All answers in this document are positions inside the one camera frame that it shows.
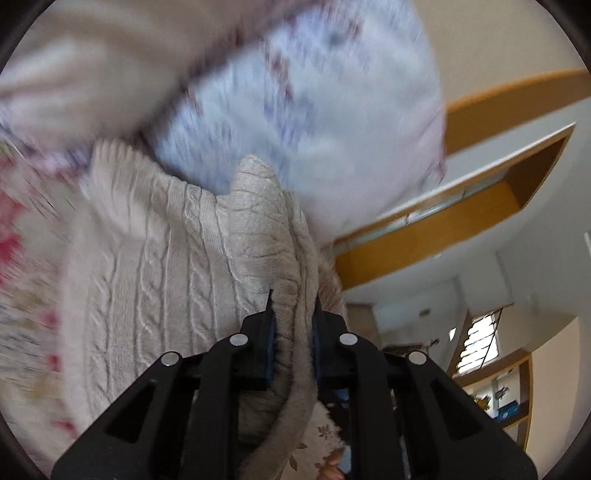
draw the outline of wooden shelf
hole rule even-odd
[[[585,81],[591,86],[589,78]],[[485,172],[337,240],[340,253],[335,268],[343,289],[425,260],[523,210],[554,167],[573,129],[565,127]],[[470,189],[476,191],[457,198]],[[434,213],[390,228],[393,222],[433,206],[438,206]]]
[[[529,416],[530,416],[530,402],[526,401],[526,402],[520,403],[519,408],[517,409],[517,412],[515,414],[513,414],[511,417],[508,417],[507,419],[500,421],[499,425],[503,430],[506,430],[508,428],[511,428],[514,425],[521,423],[522,421],[527,420],[529,418]]]
[[[453,377],[453,380],[460,387],[465,388],[468,385],[498,377],[499,375],[527,362],[529,357],[530,353],[520,348],[519,350],[516,350],[499,360],[491,362],[478,370]]]

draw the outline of hand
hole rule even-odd
[[[335,450],[326,459],[324,467],[318,472],[316,480],[345,480],[345,474],[341,472],[336,466],[339,464],[343,450]]]

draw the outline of metal screw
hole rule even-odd
[[[160,361],[165,367],[171,367],[180,360],[180,355],[177,352],[166,352]]]
[[[344,333],[339,337],[339,342],[343,345],[354,345],[357,343],[357,335],[354,333]]]
[[[415,350],[414,352],[410,352],[408,354],[408,359],[415,365],[422,365],[427,361],[427,355],[425,355],[423,352]]]
[[[230,337],[230,343],[233,346],[242,346],[248,343],[248,337],[243,333],[236,333]]]

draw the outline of white wall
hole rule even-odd
[[[464,299],[474,316],[513,302],[496,252],[471,258],[462,267],[459,281]]]
[[[570,445],[569,426],[579,382],[579,334],[579,321],[573,320],[531,355],[534,404],[526,452],[539,478]]]
[[[430,314],[420,318],[419,312],[427,308],[431,310]],[[442,368],[447,368],[457,345],[466,310],[459,283],[454,279],[374,309],[374,313],[384,345],[427,343],[439,338],[440,343],[429,350],[429,356]],[[452,328],[457,331],[450,341],[449,331]]]
[[[583,67],[554,18],[535,0],[414,0],[446,99],[545,72]]]
[[[501,389],[503,387],[508,387],[509,391],[505,393],[502,399],[499,400],[499,408],[504,407],[508,403],[512,401],[517,401],[517,403],[521,403],[521,392],[520,392],[520,381],[519,381],[519,369],[514,368],[513,370],[505,373],[502,375],[497,381],[497,388]],[[464,389],[469,394],[476,394],[480,398],[484,398],[484,396],[488,395],[491,398],[491,407],[486,412],[491,417],[496,417],[498,415],[498,410],[493,408],[494,400],[493,400],[493,386],[490,379],[478,382],[473,385],[469,385]]]
[[[499,356],[509,355],[519,348],[535,350],[572,322],[574,316],[553,310],[541,310],[536,305],[513,305],[503,309],[497,338]]]
[[[382,339],[371,305],[347,304],[346,307],[349,330],[369,340],[376,347],[382,348]]]
[[[346,301],[368,303],[379,307],[392,302],[393,299],[412,296],[418,291],[426,290],[459,275],[464,264],[471,258],[497,251],[504,246],[541,211],[566,180],[572,165],[579,158],[581,148],[589,142],[590,112],[591,99],[586,99],[451,156],[447,162],[447,174],[443,184],[428,186],[427,189],[431,188],[432,190],[424,197],[435,194],[451,184],[463,181],[494,164],[511,158],[517,152],[526,150],[542,138],[556,133],[573,122],[577,124],[560,161],[522,212],[433,257],[366,284],[350,288],[345,292]],[[408,206],[416,200],[407,202],[406,205]]]
[[[516,304],[527,308],[528,299],[536,299],[542,310],[579,318],[579,387],[568,443],[591,410],[591,259],[583,240],[591,229],[591,103],[580,103],[587,107],[587,121],[577,125],[573,140],[575,134],[584,135],[586,145],[577,163],[540,213],[499,250]]]

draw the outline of wooden frame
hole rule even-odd
[[[447,106],[447,154],[589,96],[589,71],[571,69],[518,80],[453,102]]]
[[[489,170],[378,222],[372,229],[363,229],[337,241],[336,250],[344,250],[335,261],[343,288],[413,265],[521,211],[556,165],[573,131],[574,125],[564,128]],[[500,174],[505,174],[504,178],[483,190],[416,223],[388,230],[388,222],[436,205]]]
[[[504,430],[517,425],[517,445],[525,451],[530,435],[531,412],[534,405],[534,385],[530,353],[523,349],[516,350],[478,370],[468,372],[464,375],[458,375],[453,377],[453,379],[460,387],[466,388],[470,385],[492,380],[515,368],[519,369],[519,409],[516,414],[499,424]]]
[[[464,351],[464,344],[468,340],[468,330],[472,327],[474,323],[474,317],[470,313],[470,310],[466,312],[466,318],[464,319],[464,324],[462,325],[462,331],[460,332],[460,336],[457,339],[456,349],[453,351],[452,361],[449,363],[447,367],[447,374],[450,377],[453,377],[456,373],[456,366],[460,363],[461,354]]]

